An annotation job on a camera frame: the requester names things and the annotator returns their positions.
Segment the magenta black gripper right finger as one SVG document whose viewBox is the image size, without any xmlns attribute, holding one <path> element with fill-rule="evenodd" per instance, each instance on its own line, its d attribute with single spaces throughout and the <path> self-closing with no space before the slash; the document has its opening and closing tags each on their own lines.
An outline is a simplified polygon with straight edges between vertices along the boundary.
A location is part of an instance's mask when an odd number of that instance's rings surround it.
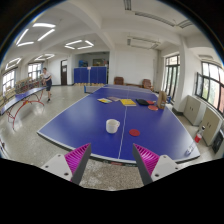
<svg viewBox="0 0 224 224">
<path fill-rule="evenodd" d="M 136 160 L 143 184 L 148 185 L 152 183 L 151 175 L 160 156 L 137 144 L 133 144 L 132 154 Z"/>
</svg>

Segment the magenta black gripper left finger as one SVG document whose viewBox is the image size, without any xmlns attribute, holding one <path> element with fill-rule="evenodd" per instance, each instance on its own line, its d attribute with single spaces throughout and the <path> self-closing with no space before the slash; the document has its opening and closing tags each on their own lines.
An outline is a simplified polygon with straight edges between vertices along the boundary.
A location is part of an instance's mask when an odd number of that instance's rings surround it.
<svg viewBox="0 0 224 224">
<path fill-rule="evenodd" d="M 81 182 L 90 154 L 91 144 L 87 143 L 70 151 L 65 155 L 65 160 L 72 172 L 72 183 L 78 185 Z"/>
</svg>

